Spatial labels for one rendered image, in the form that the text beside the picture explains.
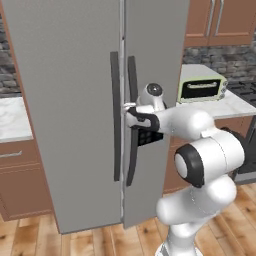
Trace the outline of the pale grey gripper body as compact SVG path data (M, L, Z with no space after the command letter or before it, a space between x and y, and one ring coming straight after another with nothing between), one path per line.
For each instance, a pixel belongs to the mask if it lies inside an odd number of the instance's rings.
M137 124L136 114L136 104L132 102L127 102L123 105L123 114L125 118L125 125L127 127L133 127Z

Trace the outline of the grey freezer door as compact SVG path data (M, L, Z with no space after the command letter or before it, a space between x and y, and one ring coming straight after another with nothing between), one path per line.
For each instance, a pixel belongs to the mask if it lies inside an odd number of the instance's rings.
M0 0L59 230L120 221L119 0Z

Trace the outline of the grey fridge door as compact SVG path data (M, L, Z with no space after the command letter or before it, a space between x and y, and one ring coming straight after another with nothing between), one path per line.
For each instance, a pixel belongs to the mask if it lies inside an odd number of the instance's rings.
M124 1L124 101L130 101L128 57L136 63L138 98L135 104L151 109L176 105L183 45L190 0ZM162 196L169 136L156 140L151 131L138 130L136 169L126 186L131 129L124 128L123 227L138 225L156 216Z

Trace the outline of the pale green toaster oven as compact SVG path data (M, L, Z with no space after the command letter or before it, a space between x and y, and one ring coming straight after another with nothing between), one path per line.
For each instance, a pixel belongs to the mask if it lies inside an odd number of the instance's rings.
M180 80L179 103L218 101L224 98L228 81L222 75L184 78Z

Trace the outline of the brown base cupboard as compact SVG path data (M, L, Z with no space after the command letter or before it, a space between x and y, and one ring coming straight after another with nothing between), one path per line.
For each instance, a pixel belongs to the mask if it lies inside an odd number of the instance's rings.
M246 136L252 119L253 119L252 116L217 119L215 121L215 125L217 128L228 127L229 129L240 133L242 136ZM180 139L178 137L170 138L167 168L166 168L165 181L163 186L164 194L170 194L188 186L188 183L185 182L178 175L175 164L174 164L175 151L180 146L186 143L187 143L187 140Z

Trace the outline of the black stove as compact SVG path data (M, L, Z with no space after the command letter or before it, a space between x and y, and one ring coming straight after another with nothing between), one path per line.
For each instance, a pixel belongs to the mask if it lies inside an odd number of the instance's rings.
M256 81L231 82L228 89L256 108ZM247 162L233 173L233 180L239 185L256 182L256 114L250 121L245 139Z

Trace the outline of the brown base cupboards with drawer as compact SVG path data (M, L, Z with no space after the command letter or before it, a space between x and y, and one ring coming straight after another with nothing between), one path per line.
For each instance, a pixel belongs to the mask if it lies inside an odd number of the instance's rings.
M47 182L33 140L0 143L0 214L5 221L52 210Z

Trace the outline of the brown wall cupboards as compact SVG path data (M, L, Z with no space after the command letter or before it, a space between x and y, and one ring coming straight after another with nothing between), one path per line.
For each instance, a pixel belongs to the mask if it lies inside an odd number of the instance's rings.
M190 0L185 47L250 45L256 0Z

